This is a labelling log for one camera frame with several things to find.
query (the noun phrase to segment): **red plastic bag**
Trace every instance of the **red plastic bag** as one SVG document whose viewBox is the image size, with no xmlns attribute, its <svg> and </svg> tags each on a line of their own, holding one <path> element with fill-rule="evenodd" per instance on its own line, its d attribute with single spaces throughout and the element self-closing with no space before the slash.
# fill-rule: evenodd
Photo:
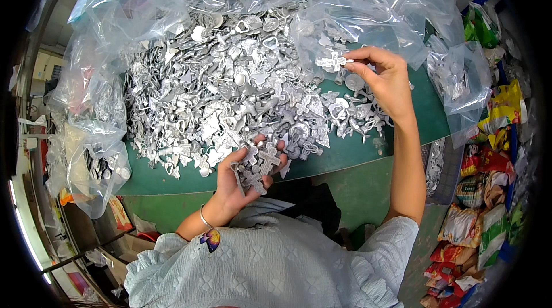
<svg viewBox="0 0 552 308">
<path fill-rule="evenodd" d="M 456 277 L 461 276 L 460 268 L 452 262 L 432 263 L 423 273 L 424 277 L 444 279 L 451 284 Z"/>
<path fill-rule="evenodd" d="M 440 293 L 441 293 L 441 290 L 436 288 L 429 288 L 427 289 L 427 292 L 426 292 L 426 294 L 431 295 L 433 297 L 438 297 Z"/>
<path fill-rule="evenodd" d="M 435 262 L 454 262 L 454 259 L 460 254 L 464 249 L 462 246 L 455 246 L 452 243 L 442 241 L 437 245 L 437 248 L 433 251 L 430 256 L 431 261 Z"/>
<path fill-rule="evenodd" d="M 487 173 L 493 170 L 508 174 L 509 182 L 513 182 L 515 171 L 510 156 L 504 151 L 494 152 L 490 147 L 483 146 L 479 159 L 478 170 Z"/>
<path fill-rule="evenodd" d="M 462 299 L 456 295 L 451 295 L 439 301 L 439 308 L 456 308 L 460 305 Z"/>
<path fill-rule="evenodd" d="M 462 159 L 462 165 L 460 167 L 460 175 L 466 177 L 469 175 L 477 174 L 479 166 L 479 146 L 472 144 L 466 146 L 464 151 L 464 158 Z"/>
</svg>

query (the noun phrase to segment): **green work table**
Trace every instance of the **green work table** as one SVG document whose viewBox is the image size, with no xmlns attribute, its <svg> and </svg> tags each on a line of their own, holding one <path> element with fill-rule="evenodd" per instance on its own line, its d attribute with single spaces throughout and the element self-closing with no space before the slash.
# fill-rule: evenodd
<svg viewBox="0 0 552 308">
<path fill-rule="evenodd" d="M 412 91 L 412 103 L 418 119 L 421 144 L 449 135 L 443 105 L 431 85 L 424 66 L 420 67 L 418 71 L 409 68 L 409 79 L 415 86 Z M 323 93 L 339 91 L 340 97 L 343 97 L 345 93 L 351 93 L 345 85 L 337 85 L 328 80 L 320 84 L 320 88 Z M 382 145 L 377 144 L 381 143 L 381 139 L 378 139 L 376 129 L 372 129 L 368 133 L 370 137 L 366 139 L 365 144 L 362 144 L 360 134 L 353 133 L 352 137 L 347 135 L 345 139 L 338 139 L 334 129 L 329 135 L 331 148 L 324 147 L 324 153 L 321 156 L 312 154 L 307 161 L 293 160 L 285 180 L 329 173 L 392 156 L 393 128 L 385 126 L 383 132 L 384 143 Z M 130 146 L 129 140 L 126 141 L 126 148 L 129 152 L 129 162 L 133 173 L 127 183 L 117 192 L 117 195 L 167 195 L 208 192 L 216 189 L 216 172 L 204 178 L 199 174 L 199 170 L 194 168 L 193 161 L 185 168 L 181 165 L 180 180 L 177 180 L 167 175 L 161 165 L 158 164 L 155 169 L 151 169 L 147 165 L 149 162 L 147 158 L 137 160 L 136 151 Z"/>
</svg>

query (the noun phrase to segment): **pile of metal charms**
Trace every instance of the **pile of metal charms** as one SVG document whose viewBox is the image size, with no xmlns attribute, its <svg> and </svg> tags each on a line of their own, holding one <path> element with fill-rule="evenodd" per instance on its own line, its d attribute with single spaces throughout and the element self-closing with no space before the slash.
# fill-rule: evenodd
<svg viewBox="0 0 552 308">
<path fill-rule="evenodd" d="M 122 100 L 122 86 L 118 79 L 112 79 L 111 84 L 106 84 L 97 102 L 92 108 L 94 118 L 120 127 L 127 121 L 125 101 Z"/>
<path fill-rule="evenodd" d="M 250 146 L 258 153 L 236 168 L 241 182 L 254 184 L 252 177 L 275 165 L 269 144 L 280 139 L 290 159 L 280 172 L 285 177 L 292 160 L 329 148 L 334 127 L 340 137 L 358 132 L 365 139 L 373 127 L 381 136 L 389 118 L 362 78 L 345 77 L 354 94 L 340 98 L 338 92 L 321 94 L 322 79 L 301 69 L 289 39 L 293 15 L 286 8 L 252 15 L 192 13 L 190 29 L 143 42 L 145 50 L 134 55 L 125 84 L 128 135 L 137 157 L 147 157 L 151 168 L 159 163 L 177 179 L 179 164 L 193 160 L 205 177 L 232 147 L 262 133 L 267 137 L 262 149 Z"/>
<path fill-rule="evenodd" d="M 240 162 L 230 163 L 230 168 L 236 175 L 238 188 L 243 196 L 245 196 L 244 191 L 251 186 L 259 194 L 267 193 L 263 186 L 262 176 L 271 174 L 273 166 L 280 165 L 280 151 L 276 149 L 278 141 L 278 138 L 273 138 L 272 142 L 267 140 L 266 142 L 259 141 L 257 145 L 249 144 L 245 158 Z M 289 164 L 283 170 L 287 172 Z"/>
<path fill-rule="evenodd" d="M 425 170 L 425 195 L 431 196 L 437 190 L 439 179 L 443 172 L 445 138 L 437 139 L 431 143 L 429 158 L 427 160 L 427 168 Z"/>
<path fill-rule="evenodd" d="M 83 158 L 88 168 L 90 178 L 94 181 L 111 179 L 113 171 L 125 180 L 130 178 L 130 171 L 126 167 L 117 166 L 117 156 L 107 157 L 107 159 L 96 158 L 90 154 L 88 149 L 85 149 Z"/>
</svg>

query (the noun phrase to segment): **silver bracelet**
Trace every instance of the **silver bracelet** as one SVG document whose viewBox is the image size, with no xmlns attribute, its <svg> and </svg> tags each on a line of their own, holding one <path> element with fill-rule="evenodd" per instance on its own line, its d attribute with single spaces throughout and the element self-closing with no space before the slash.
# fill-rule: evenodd
<svg viewBox="0 0 552 308">
<path fill-rule="evenodd" d="M 213 228 L 213 226 L 209 223 L 207 223 L 207 221 L 205 220 L 205 218 L 203 218 L 203 207 L 205 206 L 205 204 L 202 204 L 202 207 L 199 208 L 199 217 L 202 219 L 203 223 L 209 227 L 210 229 Z"/>
</svg>

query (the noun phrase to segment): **ruffled sleeve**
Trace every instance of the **ruffled sleeve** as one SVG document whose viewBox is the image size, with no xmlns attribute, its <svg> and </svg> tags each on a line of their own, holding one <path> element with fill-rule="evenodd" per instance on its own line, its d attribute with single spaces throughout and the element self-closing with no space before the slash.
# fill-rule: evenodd
<svg viewBox="0 0 552 308">
<path fill-rule="evenodd" d="M 372 271 L 385 281 L 395 297 L 417 235 L 416 222 L 408 217 L 394 217 L 377 228 L 356 252 L 370 263 Z"/>
<path fill-rule="evenodd" d="M 155 293 L 155 274 L 162 265 L 188 244 L 177 234 L 163 234 L 155 242 L 154 249 L 138 254 L 135 260 L 126 266 L 125 289 L 129 294 L 131 307 L 147 304 L 147 300 Z"/>
</svg>

